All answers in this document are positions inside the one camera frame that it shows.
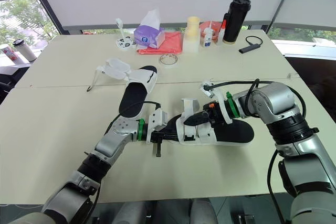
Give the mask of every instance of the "tissue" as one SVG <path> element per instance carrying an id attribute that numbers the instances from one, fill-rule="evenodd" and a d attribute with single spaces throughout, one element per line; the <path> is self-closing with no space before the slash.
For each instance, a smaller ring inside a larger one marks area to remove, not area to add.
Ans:
<path id="1" fill-rule="evenodd" d="M 134 41 L 143 49 L 159 48 L 164 40 L 164 30 L 160 28 L 159 10 L 150 10 L 134 31 Z"/>

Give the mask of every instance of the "black bottle cap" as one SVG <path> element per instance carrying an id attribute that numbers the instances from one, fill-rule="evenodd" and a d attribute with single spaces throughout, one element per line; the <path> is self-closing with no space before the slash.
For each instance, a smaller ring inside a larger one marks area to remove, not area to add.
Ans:
<path id="1" fill-rule="evenodd" d="M 231 8 L 240 9 L 242 11 L 249 11 L 251 9 L 251 1 L 250 0 L 233 0 L 230 4 Z"/>
<path id="2" fill-rule="evenodd" d="M 23 39 L 17 39 L 16 41 L 13 42 L 13 46 L 17 47 L 20 46 L 24 43 L 25 41 Z"/>

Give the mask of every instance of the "tree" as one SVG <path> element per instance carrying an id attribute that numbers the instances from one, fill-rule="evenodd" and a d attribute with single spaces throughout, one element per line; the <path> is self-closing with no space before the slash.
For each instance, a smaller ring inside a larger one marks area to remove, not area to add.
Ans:
<path id="1" fill-rule="evenodd" d="M 302 28 L 272 27 L 268 33 L 271 39 L 312 42 L 313 38 L 323 38 L 336 42 L 336 31 L 321 31 Z"/>
<path id="2" fill-rule="evenodd" d="M 6 25 L 0 27 L 0 44 L 11 44 L 16 39 L 24 39 L 28 45 L 34 44 L 33 36 L 26 36 L 16 28 L 10 29 Z"/>
<path id="3" fill-rule="evenodd" d="M 29 29 L 35 32 L 39 39 L 52 40 L 58 31 L 44 13 L 38 0 L 7 0 L 0 3 L 0 12 L 3 18 L 16 19 L 21 29 Z M 8 34 L 18 32 L 2 27 Z"/>

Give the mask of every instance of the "white container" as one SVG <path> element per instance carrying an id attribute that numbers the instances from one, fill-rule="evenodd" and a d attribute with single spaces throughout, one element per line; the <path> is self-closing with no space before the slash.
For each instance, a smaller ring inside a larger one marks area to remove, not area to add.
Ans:
<path id="1" fill-rule="evenodd" d="M 24 62 L 20 59 L 19 55 L 13 51 L 13 49 L 8 44 L 0 45 L 0 50 L 4 52 L 4 54 L 12 61 L 14 64 L 24 64 Z"/>
<path id="2" fill-rule="evenodd" d="M 203 47 L 209 47 L 212 41 L 213 30 L 210 27 L 207 27 L 204 29 L 204 33 L 204 37 L 201 38 L 201 45 Z"/>
<path id="3" fill-rule="evenodd" d="M 36 56 L 30 47 L 25 43 L 23 39 L 17 39 L 13 42 L 13 46 L 28 60 L 36 60 Z"/>
<path id="4" fill-rule="evenodd" d="M 183 52 L 198 52 L 201 38 L 200 21 L 198 17 L 189 17 L 183 37 Z"/>

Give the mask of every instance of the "silver robot arm segment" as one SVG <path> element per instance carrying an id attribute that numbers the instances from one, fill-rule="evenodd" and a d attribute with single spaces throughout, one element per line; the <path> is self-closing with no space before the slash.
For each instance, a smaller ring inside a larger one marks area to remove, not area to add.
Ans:
<path id="1" fill-rule="evenodd" d="M 276 142 L 284 159 L 279 171 L 285 189 L 295 197 L 292 223 L 336 223 L 336 167 L 295 104 L 294 94 L 284 84 L 274 82 L 233 95 L 239 115 L 259 116 Z"/>
<path id="2" fill-rule="evenodd" d="M 42 213 L 57 224 L 83 223 L 92 206 L 89 196 L 96 193 L 125 145 L 136 141 L 137 132 L 138 121 L 118 118 L 69 180 L 47 200 Z"/>

